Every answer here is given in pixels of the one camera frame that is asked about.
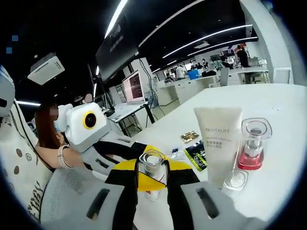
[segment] office desk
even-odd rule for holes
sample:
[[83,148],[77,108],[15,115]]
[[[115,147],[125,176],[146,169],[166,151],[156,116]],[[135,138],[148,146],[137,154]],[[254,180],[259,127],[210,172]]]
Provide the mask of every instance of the office desk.
[[247,67],[247,68],[239,68],[239,69],[230,69],[229,70],[229,80],[228,85],[240,85],[243,84],[242,79],[239,77],[239,74],[242,73],[255,73],[255,72],[263,72],[265,73],[265,81],[267,83],[270,82],[268,77],[268,69],[264,67]]
[[148,106],[148,102],[142,102],[140,104],[127,104],[127,103],[121,103],[121,104],[117,104],[114,106],[115,108],[115,113],[108,117],[108,119],[110,121],[113,121],[114,123],[118,124],[120,129],[122,130],[123,134],[128,136],[128,133],[125,129],[125,127],[123,126],[122,124],[122,121],[136,113],[137,111],[145,108],[146,109],[146,112],[147,112],[147,115],[148,115],[148,118],[150,119],[151,123],[153,124],[154,123],[154,117],[153,117],[153,114]]
[[193,80],[187,78],[166,84],[165,86],[155,89],[155,92],[158,96],[159,104],[162,106],[176,99],[179,99],[180,104],[183,104],[199,92],[209,88],[209,84],[216,82],[217,75]]
[[[249,171],[249,179],[235,202],[238,211],[248,217],[270,220],[293,192],[302,172],[307,140],[307,87],[288,84],[251,84],[205,89],[186,103],[145,129],[132,139],[158,147],[168,153],[175,146],[188,147],[180,135],[194,130],[201,134],[195,107],[242,107],[243,119],[265,117],[272,126],[261,169]],[[198,172],[201,181],[207,171]],[[172,229],[167,205],[167,190],[154,203],[139,194],[135,225],[139,229]]]

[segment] air conditioner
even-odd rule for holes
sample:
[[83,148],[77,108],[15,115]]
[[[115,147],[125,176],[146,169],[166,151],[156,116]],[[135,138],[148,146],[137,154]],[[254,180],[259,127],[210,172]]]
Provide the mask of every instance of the air conditioner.
[[64,71],[62,63],[55,53],[50,53],[31,67],[28,79],[43,85]]

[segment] white tube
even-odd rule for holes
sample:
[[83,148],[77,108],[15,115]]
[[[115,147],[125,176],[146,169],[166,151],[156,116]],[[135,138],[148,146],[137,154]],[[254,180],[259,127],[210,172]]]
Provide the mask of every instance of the white tube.
[[208,180],[223,187],[232,170],[241,134],[241,108],[195,108],[204,142]]

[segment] face mask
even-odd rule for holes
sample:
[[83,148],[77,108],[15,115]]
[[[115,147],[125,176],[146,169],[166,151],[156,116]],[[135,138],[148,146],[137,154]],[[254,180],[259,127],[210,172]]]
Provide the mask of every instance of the face mask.
[[56,131],[61,132],[60,129],[59,129],[58,121],[57,120],[54,121],[53,124],[54,124],[54,128],[56,129]]

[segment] red perfume bottle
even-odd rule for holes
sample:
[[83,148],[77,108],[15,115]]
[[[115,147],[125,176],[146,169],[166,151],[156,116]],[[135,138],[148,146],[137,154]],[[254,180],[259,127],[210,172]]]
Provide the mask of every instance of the red perfume bottle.
[[242,122],[242,147],[237,166],[243,170],[261,168],[264,159],[264,145],[272,136],[272,128],[265,118],[250,118]]

